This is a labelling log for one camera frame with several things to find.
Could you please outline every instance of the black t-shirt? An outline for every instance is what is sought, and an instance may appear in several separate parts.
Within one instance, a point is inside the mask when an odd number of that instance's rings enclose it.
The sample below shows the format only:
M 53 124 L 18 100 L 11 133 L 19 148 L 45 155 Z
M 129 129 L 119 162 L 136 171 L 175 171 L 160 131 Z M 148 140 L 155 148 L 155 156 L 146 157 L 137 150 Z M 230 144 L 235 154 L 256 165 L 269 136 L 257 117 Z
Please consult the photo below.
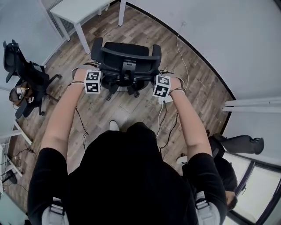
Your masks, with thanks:
M 70 225 L 196 224 L 195 187 L 216 205 L 222 224 L 226 197 L 212 157 L 197 154 L 187 169 L 185 181 L 162 161 L 156 140 L 145 134 L 101 134 L 69 175 L 61 153 L 42 149 L 29 185 L 29 219 L 40 225 L 43 211 L 57 197 Z
M 216 169 L 223 180 L 223 186 L 226 191 L 234 192 L 237 188 L 237 177 L 232 165 L 224 158 L 217 156 L 214 159 Z

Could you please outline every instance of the laminate floor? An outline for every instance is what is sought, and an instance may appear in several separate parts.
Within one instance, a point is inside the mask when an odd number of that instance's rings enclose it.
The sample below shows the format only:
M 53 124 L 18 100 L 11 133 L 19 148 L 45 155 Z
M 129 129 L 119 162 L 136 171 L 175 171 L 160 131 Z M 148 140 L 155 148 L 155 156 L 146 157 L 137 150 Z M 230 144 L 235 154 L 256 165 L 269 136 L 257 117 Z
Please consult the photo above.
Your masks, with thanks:
M 103 12 L 102 16 L 95 16 L 83 25 L 83 31 L 89 46 L 92 46 L 96 37 L 103 37 L 104 43 L 114 41 L 144 45 L 149 47 L 150 53 L 152 52 L 153 44 L 160 45 L 162 48 L 160 69 L 173 71 L 185 83 L 188 81 L 187 96 L 204 126 L 210 130 L 211 134 L 220 132 L 227 117 L 227 113 L 222 112 L 221 106 L 225 101 L 232 100 L 232 98 L 211 69 L 188 46 L 179 40 L 179 48 L 189 72 L 188 79 L 185 66 L 177 50 L 177 37 L 175 35 L 155 20 L 128 6 L 126 7 L 124 25 L 121 27 L 118 26 L 118 15 L 119 3 L 116 3 L 108 11 Z M 47 73 L 50 77 L 56 73 L 62 75 L 61 80 L 55 80 L 51 84 L 49 93 L 55 98 L 60 98 L 72 80 L 71 70 L 76 65 L 89 60 L 90 55 L 85 53 L 77 34 L 74 33 L 71 40 L 64 43 L 47 63 Z M 158 115 L 161 106 L 157 103 L 157 98 L 152 97 L 151 85 L 140 91 L 139 98 L 129 96 L 127 93 L 117 93 L 110 101 L 106 101 L 107 94 L 108 90 L 105 89 L 99 95 L 83 94 L 77 105 L 84 125 L 90 134 L 86 139 L 86 145 L 108 129 L 110 120 L 115 120 L 122 130 L 126 130 L 135 122 L 142 121 L 157 132 Z M 19 120 L 22 129 L 33 140 L 31 148 L 37 154 L 55 105 L 56 103 L 52 100 L 45 99 L 43 102 L 45 116 L 39 116 L 38 109 L 35 109 L 28 118 Z M 159 146 L 165 145 L 170 128 L 175 121 L 176 109 L 173 103 L 168 103 L 167 109 L 168 112 L 158 136 Z M 69 173 L 79 166 L 84 155 L 83 133 L 79 117 L 75 114 L 68 146 L 67 165 Z M 16 155 L 27 147 L 22 137 L 13 138 L 11 142 L 10 156 Z M 187 148 L 178 120 L 169 144 L 162 151 L 164 161 L 178 172 L 181 172 L 181 169 L 179 165 L 176 165 L 176 158 L 182 152 L 187 152 Z M 24 174 L 18 180 L 18 183 L 28 190 L 36 157 L 27 151 L 20 153 L 19 156 Z M 27 192 L 21 186 L 10 185 L 6 187 L 6 192 L 26 211 Z

